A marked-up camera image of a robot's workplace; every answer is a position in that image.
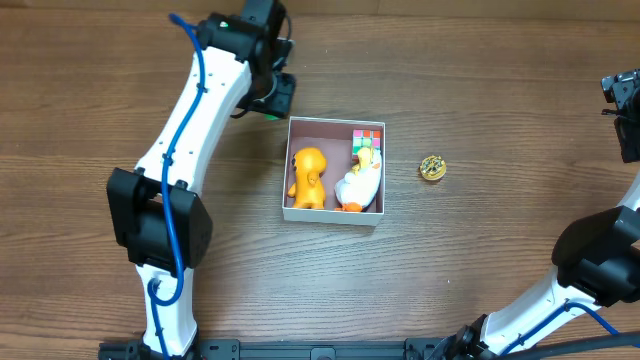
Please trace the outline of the white cardboard box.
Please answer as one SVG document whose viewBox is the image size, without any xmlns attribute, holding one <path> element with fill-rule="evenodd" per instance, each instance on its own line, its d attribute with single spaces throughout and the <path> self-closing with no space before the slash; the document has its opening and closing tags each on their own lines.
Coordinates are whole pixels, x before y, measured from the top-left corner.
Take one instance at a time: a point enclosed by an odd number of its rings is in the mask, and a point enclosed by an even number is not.
<svg viewBox="0 0 640 360">
<path fill-rule="evenodd" d="M 386 128 L 383 122 L 297 116 L 290 118 L 283 190 L 288 191 L 295 181 L 292 164 L 295 152 L 306 147 L 317 147 L 328 160 L 328 167 L 321 176 L 327 198 L 323 210 L 296 209 L 293 207 L 294 199 L 285 195 L 282 198 L 282 211 L 286 221 L 372 227 L 378 225 L 385 214 L 384 180 L 380 181 L 379 189 L 366 211 L 348 213 L 337 210 L 339 202 L 335 195 L 335 184 L 351 169 L 355 130 L 377 132 L 380 135 L 380 149 L 386 149 Z"/>
</svg>

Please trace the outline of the colourful puzzle cube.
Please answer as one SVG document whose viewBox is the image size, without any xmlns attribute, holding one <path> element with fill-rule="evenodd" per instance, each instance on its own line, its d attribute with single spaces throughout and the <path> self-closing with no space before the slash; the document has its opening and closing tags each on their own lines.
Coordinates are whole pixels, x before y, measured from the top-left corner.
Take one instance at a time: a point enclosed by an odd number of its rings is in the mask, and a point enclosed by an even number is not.
<svg viewBox="0 0 640 360">
<path fill-rule="evenodd" d="M 379 130 L 363 130 L 354 129 L 352 132 L 352 159 L 357 162 L 358 151 L 363 147 L 373 147 L 374 149 L 381 149 L 381 135 Z"/>
</svg>

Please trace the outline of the orange plush toy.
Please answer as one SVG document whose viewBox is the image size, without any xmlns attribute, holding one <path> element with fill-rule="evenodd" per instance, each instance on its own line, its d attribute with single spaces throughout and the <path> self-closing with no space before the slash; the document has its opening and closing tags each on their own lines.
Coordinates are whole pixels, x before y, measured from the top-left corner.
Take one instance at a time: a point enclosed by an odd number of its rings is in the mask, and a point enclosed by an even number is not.
<svg viewBox="0 0 640 360">
<path fill-rule="evenodd" d="M 293 208 L 323 210 L 326 192 L 321 176 L 327 168 L 327 160 L 321 150 L 306 147 L 292 157 L 295 181 L 287 196 L 294 199 Z"/>
</svg>

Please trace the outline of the white plush duck yellow hat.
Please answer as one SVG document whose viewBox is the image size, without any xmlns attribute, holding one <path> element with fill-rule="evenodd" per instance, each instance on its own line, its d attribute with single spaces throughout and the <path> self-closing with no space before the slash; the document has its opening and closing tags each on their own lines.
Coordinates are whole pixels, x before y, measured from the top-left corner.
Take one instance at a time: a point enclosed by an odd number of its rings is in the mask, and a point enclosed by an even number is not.
<svg viewBox="0 0 640 360">
<path fill-rule="evenodd" d="M 382 155 L 379 149 L 363 147 L 357 152 L 358 163 L 335 187 L 339 206 L 335 211 L 363 212 L 375 198 L 381 182 Z"/>
</svg>

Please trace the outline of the gold blue spinning top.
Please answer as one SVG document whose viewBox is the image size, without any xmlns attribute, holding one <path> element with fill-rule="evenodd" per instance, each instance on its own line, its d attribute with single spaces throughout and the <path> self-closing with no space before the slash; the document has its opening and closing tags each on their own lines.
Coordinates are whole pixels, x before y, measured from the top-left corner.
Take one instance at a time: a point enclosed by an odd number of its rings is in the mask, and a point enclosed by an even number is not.
<svg viewBox="0 0 640 360">
<path fill-rule="evenodd" d="M 419 166 L 421 176 L 427 181 L 438 181 L 447 170 L 446 161 L 439 155 L 424 158 Z"/>
</svg>

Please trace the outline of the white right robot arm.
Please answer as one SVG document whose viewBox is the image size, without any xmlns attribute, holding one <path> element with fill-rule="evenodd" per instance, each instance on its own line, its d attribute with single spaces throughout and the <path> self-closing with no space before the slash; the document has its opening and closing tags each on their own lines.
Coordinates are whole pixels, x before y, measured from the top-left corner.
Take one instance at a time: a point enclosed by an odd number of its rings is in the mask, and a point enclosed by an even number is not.
<svg viewBox="0 0 640 360">
<path fill-rule="evenodd" d="M 636 346 L 598 315 L 602 307 L 639 299 L 639 184 L 617 206 L 571 223 L 554 246 L 549 272 L 500 311 L 483 315 L 444 339 L 434 359 L 540 359 L 617 346 Z M 587 314 L 606 330 L 600 339 L 539 347 L 571 320 Z"/>
</svg>

